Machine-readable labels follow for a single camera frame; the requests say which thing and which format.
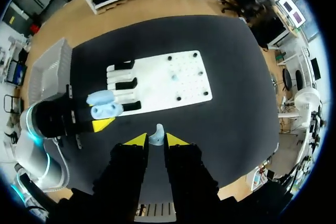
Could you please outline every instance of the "floor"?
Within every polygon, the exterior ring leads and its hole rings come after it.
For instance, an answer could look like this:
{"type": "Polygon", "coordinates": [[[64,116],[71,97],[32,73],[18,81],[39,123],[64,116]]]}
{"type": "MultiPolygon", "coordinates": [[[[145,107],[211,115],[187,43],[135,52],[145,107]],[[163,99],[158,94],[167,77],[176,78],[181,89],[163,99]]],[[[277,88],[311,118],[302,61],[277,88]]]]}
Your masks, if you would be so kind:
{"type": "MultiPolygon", "coordinates": [[[[128,0],[116,8],[100,15],[94,15],[85,0],[73,0],[54,13],[33,37],[32,48],[26,62],[27,76],[30,75],[34,61],[62,37],[68,40],[70,46],[75,47],[111,30],[149,19],[183,15],[224,16],[221,13],[221,7],[221,3],[217,0],[128,0]]],[[[235,17],[236,14],[227,11],[225,16],[235,17]]],[[[282,69],[276,65],[275,52],[270,50],[268,52],[262,51],[262,53],[269,71],[280,82],[282,69]]],[[[21,90],[24,100],[27,100],[28,79],[25,79],[21,90]]],[[[290,96],[282,91],[282,87],[282,85],[279,86],[277,94],[278,104],[281,103],[284,95],[290,96]]],[[[245,176],[221,188],[218,193],[221,199],[235,196],[237,200],[242,200],[249,194],[251,191],[245,183],[245,176]]],[[[62,197],[69,198],[71,191],[64,189],[52,193],[50,196],[58,201],[62,197]]]]}

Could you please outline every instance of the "white storage crate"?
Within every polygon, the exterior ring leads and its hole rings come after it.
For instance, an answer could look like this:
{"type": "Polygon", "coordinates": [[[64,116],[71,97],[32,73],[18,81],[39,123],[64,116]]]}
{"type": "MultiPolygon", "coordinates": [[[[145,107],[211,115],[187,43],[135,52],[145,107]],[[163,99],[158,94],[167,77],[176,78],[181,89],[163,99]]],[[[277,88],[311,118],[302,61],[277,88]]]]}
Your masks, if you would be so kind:
{"type": "Polygon", "coordinates": [[[29,106],[66,92],[66,85],[70,84],[71,54],[72,48],[63,38],[34,62],[28,84],[29,106]]]}

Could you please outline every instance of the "wall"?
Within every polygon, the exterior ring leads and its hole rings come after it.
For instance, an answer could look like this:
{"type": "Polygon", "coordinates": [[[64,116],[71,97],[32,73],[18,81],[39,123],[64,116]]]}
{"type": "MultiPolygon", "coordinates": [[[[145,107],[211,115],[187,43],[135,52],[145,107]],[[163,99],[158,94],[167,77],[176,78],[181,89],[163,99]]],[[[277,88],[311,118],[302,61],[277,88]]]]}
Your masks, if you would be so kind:
{"type": "MultiPolygon", "coordinates": [[[[324,47],[323,37],[319,34],[315,39],[310,42],[306,42],[305,39],[299,35],[298,38],[292,38],[284,42],[282,46],[280,46],[282,51],[285,51],[287,54],[285,58],[291,56],[295,52],[299,52],[302,46],[308,46],[310,51],[310,59],[317,59],[321,79],[316,81],[317,90],[320,93],[321,101],[323,103],[322,106],[322,116],[324,120],[327,120],[327,127],[321,129],[321,143],[323,143],[324,136],[328,130],[328,119],[330,116],[330,112],[332,109],[332,90],[331,90],[331,78],[330,78],[330,69],[328,62],[328,53],[324,47]]],[[[292,60],[286,64],[291,76],[295,76],[295,71],[299,68],[299,64],[297,61],[292,60]]],[[[319,154],[320,148],[317,148],[314,152],[314,158],[316,159],[319,154]]]]}

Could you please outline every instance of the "black table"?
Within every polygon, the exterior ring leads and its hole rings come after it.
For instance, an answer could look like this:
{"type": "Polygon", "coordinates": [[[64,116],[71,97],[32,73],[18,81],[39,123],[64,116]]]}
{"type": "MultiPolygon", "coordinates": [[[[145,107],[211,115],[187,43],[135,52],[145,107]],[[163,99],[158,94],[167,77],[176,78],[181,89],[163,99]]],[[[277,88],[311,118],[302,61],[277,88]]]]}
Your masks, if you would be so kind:
{"type": "MultiPolygon", "coordinates": [[[[279,140],[276,95],[270,74],[250,29],[237,18],[182,16],[154,19],[87,41],[72,53],[74,97],[106,89],[106,67],[116,61],[199,50],[213,99],[181,108],[117,118],[98,133],[81,134],[82,150],[65,141],[69,188],[92,193],[92,182],[107,166],[109,152],[157,123],[196,143],[211,175],[226,186],[267,159],[279,140]]],[[[61,163],[52,143],[47,151],[61,163]]],[[[163,147],[150,146],[141,203],[172,201],[163,147]]]]}

